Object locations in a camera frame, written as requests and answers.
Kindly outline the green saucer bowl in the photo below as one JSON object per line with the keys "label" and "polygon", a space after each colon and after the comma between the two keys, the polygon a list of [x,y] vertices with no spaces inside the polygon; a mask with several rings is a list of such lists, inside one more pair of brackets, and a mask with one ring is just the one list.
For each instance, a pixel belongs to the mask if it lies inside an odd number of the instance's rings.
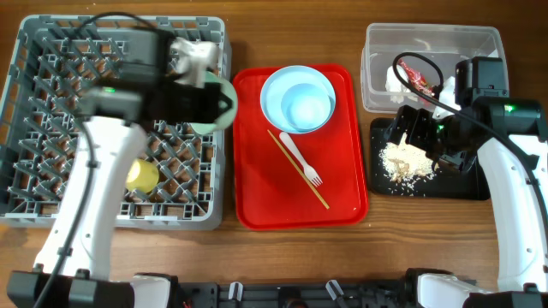
{"label": "green saucer bowl", "polygon": [[221,85],[222,94],[225,94],[228,98],[232,100],[232,107],[227,112],[219,116],[213,123],[191,123],[190,127],[195,133],[200,135],[224,130],[225,128],[229,127],[233,123],[238,109],[238,98],[235,88],[228,80],[222,77],[218,77],[212,72],[207,72],[205,75],[205,81],[219,83]]}

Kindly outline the rice food scraps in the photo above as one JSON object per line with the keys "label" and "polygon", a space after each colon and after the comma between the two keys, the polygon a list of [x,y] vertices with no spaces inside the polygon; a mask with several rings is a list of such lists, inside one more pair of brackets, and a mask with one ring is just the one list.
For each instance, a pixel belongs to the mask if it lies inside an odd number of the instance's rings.
{"label": "rice food scraps", "polygon": [[399,144],[387,142],[380,151],[380,158],[390,182],[412,192],[417,184],[432,180],[439,166],[426,156],[425,151],[408,144],[406,138],[404,133]]}

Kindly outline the red snack wrapper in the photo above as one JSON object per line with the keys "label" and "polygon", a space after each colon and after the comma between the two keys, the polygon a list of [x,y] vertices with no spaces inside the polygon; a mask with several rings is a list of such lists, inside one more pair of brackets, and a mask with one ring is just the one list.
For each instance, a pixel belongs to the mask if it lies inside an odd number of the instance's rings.
{"label": "red snack wrapper", "polygon": [[397,66],[402,68],[407,76],[407,82],[415,89],[423,92],[426,95],[432,95],[433,87],[430,86],[424,76],[416,69],[410,68],[402,59],[399,59]]}

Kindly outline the yellow plastic cup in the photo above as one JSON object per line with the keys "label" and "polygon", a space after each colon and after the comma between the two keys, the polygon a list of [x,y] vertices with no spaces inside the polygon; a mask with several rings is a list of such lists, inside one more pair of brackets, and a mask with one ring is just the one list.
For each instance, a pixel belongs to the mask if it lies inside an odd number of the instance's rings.
{"label": "yellow plastic cup", "polygon": [[126,179],[125,187],[130,191],[151,192],[158,184],[159,171],[154,163],[135,159]]}

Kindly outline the small light blue bowl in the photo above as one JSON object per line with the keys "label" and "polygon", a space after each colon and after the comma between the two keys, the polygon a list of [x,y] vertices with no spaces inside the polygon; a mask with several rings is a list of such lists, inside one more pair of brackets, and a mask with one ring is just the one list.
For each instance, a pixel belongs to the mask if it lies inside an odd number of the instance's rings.
{"label": "small light blue bowl", "polygon": [[300,83],[283,94],[281,109],[284,119],[295,131],[311,132],[331,117],[331,100],[322,87]]}

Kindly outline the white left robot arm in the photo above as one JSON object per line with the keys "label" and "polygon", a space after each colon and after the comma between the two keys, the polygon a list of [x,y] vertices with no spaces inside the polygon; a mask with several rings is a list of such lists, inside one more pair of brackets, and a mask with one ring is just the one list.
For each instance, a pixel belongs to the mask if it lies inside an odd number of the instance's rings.
{"label": "white left robot arm", "polygon": [[219,49],[155,27],[130,30],[116,77],[83,95],[74,162],[51,232],[29,271],[15,270],[7,295],[18,307],[179,307],[173,275],[110,278],[110,249],[129,170],[145,150],[152,122],[223,128],[235,111],[227,80],[214,75]]}

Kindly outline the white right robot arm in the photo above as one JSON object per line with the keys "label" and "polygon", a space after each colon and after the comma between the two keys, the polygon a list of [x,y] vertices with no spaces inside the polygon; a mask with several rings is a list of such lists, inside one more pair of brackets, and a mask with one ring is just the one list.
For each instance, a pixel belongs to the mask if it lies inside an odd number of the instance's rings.
{"label": "white right robot arm", "polygon": [[456,64],[455,102],[446,116],[402,106],[385,131],[434,162],[483,169],[497,229],[497,290],[444,270],[409,269],[403,307],[544,307],[547,304],[547,120],[542,105],[512,98],[503,60],[477,56]]}

